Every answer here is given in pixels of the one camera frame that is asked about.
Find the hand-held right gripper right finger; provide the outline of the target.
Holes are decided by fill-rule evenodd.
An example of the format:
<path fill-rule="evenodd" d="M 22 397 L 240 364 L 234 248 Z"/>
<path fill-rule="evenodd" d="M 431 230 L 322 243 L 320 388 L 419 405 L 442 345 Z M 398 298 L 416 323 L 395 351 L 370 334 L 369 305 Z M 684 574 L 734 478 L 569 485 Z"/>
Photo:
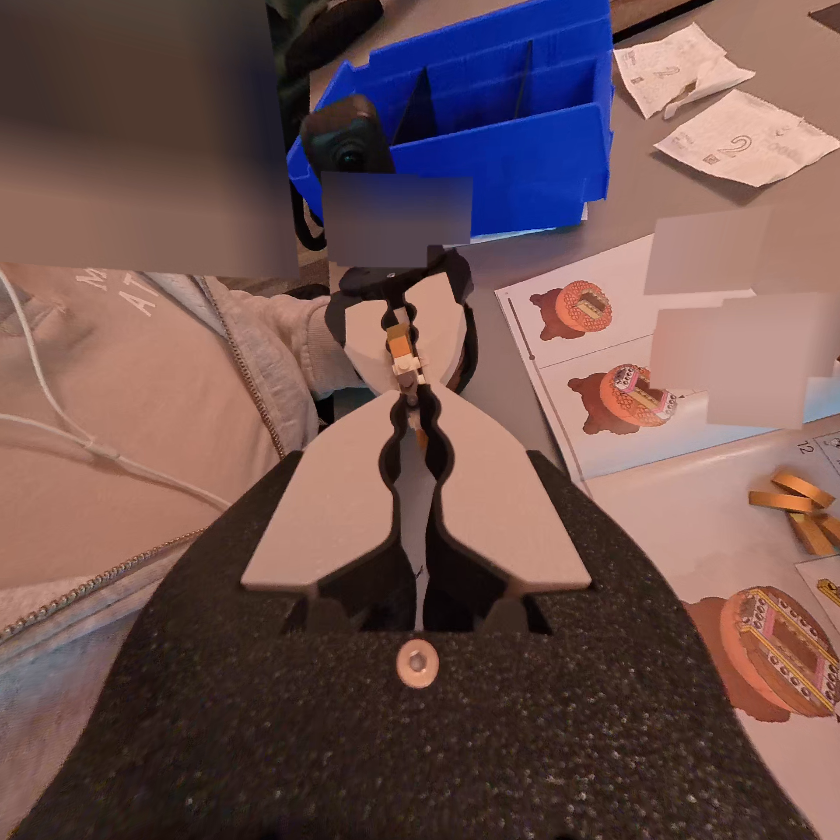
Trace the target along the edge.
<path fill-rule="evenodd" d="M 427 524 L 433 587 L 488 613 L 505 596 L 591 585 L 549 492 L 562 475 L 446 387 L 427 388 L 427 468 L 436 481 Z"/>

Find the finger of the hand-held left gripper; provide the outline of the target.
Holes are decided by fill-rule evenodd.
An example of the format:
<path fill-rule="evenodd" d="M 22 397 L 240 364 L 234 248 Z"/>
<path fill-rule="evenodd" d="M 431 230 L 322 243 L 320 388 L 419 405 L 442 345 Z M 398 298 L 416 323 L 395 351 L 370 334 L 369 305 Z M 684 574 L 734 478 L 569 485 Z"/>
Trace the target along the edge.
<path fill-rule="evenodd" d="M 415 347 L 428 384 L 447 386 L 459 367 L 467 322 L 450 289 L 410 290 Z"/>
<path fill-rule="evenodd" d="M 400 389 L 382 327 L 388 312 L 384 300 L 358 302 L 344 311 L 344 351 L 362 381 L 377 395 Z"/>

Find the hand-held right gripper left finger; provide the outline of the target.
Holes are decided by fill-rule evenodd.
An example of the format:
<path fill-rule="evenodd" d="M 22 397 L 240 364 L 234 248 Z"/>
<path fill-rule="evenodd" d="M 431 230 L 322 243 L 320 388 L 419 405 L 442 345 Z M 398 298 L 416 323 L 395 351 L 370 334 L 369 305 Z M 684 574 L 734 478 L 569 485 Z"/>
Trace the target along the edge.
<path fill-rule="evenodd" d="M 400 549 L 403 396 L 385 392 L 302 452 L 241 584 L 332 598 L 378 598 Z"/>

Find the small yellow brick piece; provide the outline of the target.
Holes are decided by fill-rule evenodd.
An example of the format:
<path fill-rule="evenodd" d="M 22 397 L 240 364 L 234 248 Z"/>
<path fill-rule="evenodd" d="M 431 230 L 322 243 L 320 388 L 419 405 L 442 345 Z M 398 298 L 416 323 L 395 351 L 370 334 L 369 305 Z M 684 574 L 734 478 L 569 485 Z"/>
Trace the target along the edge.
<path fill-rule="evenodd" d="M 427 433 L 422 428 L 419 412 L 418 388 L 426 383 L 423 366 L 417 355 L 412 327 L 399 322 L 385 331 L 386 346 L 392 357 L 392 370 L 400 392 L 406 399 L 407 420 L 423 453 L 427 447 Z"/>

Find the white instruction booklet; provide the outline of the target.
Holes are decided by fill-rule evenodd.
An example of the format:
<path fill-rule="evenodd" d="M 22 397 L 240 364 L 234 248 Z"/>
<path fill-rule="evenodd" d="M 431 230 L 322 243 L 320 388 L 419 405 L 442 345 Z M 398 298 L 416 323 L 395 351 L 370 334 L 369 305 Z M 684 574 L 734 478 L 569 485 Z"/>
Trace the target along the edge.
<path fill-rule="evenodd" d="M 838 552 L 804 551 L 785 511 L 749 504 L 784 469 L 835 496 L 838 364 L 806 424 L 707 422 L 707 394 L 650 386 L 659 313 L 749 290 L 644 294 L 652 235 L 497 292 L 573 483 L 659 567 L 754 720 L 838 720 Z"/>

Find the blue plastic bin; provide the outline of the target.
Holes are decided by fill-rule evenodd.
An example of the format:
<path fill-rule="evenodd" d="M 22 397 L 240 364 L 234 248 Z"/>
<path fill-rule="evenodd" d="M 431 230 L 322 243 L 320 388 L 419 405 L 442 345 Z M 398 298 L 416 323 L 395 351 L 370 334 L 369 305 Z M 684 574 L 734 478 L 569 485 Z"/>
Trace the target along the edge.
<path fill-rule="evenodd" d="M 390 141 L 394 188 L 349 187 L 351 214 L 404 218 L 430 245 L 577 225 L 606 197 L 613 145 L 609 2 L 525 2 L 344 61 L 317 103 L 368 100 Z"/>

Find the white paper sheet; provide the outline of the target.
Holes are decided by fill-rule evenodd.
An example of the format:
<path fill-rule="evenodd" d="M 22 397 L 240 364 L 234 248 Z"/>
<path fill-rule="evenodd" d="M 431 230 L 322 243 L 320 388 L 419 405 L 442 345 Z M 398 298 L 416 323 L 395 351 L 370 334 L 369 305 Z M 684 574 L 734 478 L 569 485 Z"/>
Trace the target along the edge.
<path fill-rule="evenodd" d="M 839 141 L 798 115 L 733 90 L 654 147 L 702 174 L 762 187 L 816 163 Z"/>
<path fill-rule="evenodd" d="M 644 119 L 671 119 L 687 103 L 734 88 L 755 76 L 727 57 L 727 51 L 698 24 L 672 35 L 613 51 L 628 93 Z"/>

